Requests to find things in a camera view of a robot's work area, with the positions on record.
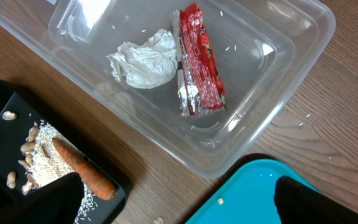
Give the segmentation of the orange carrot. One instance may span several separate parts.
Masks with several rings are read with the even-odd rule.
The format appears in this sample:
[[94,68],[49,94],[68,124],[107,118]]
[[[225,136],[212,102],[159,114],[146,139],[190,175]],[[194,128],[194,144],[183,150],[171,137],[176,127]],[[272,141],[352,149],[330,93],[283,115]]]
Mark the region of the orange carrot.
[[53,138],[52,142],[62,159],[80,175],[81,180],[97,197],[102,200],[111,200],[116,196],[114,184],[91,165],[74,147],[59,138]]

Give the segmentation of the white paper napkin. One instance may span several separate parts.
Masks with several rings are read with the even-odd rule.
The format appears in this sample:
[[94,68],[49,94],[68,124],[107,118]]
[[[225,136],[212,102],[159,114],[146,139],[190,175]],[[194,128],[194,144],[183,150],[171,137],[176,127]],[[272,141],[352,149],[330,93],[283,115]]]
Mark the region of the white paper napkin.
[[177,47],[173,34],[160,29],[144,44],[125,42],[106,56],[112,76],[137,89],[151,89],[169,82],[177,73]]

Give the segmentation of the red snack wrapper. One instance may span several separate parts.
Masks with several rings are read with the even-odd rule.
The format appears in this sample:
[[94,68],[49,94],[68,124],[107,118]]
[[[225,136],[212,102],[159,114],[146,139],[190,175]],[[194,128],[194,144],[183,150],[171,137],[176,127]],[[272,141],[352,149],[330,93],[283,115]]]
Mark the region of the red snack wrapper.
[[226,90],[197,3],[171,14],[177,47],[177,80],[183,117],[205,116],[226,107]]

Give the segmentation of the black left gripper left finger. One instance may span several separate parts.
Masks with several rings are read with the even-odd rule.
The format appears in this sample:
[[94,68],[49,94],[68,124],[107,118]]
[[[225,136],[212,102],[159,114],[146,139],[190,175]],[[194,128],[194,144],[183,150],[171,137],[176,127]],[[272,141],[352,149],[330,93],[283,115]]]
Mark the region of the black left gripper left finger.
[[80,175],[71,172],[0,208],[0,223],[73,223],[83,196]]

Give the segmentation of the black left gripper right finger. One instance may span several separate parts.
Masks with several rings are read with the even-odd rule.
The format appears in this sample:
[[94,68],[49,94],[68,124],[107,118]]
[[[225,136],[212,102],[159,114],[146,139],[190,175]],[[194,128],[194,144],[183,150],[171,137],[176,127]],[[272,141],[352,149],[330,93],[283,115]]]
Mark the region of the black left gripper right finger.
[[358,224],[358,213],[288,176],[276,181],[273,199],[282,224]]

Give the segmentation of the rice and peanut scraps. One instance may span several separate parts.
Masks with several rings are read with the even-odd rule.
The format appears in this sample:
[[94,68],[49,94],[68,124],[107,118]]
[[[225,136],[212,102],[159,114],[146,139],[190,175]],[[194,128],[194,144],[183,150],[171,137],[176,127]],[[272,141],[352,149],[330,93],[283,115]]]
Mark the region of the rice and peanut scraps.
[[23,195],[28,195],[64,175],[73,172],[73,169],[63,160],[52,139],[65,137],[44,119],[36,118],[35,113],[29,113],[29,130],[21,152],[24,158],[19,164],[25,169],[26,182],[21,186]]

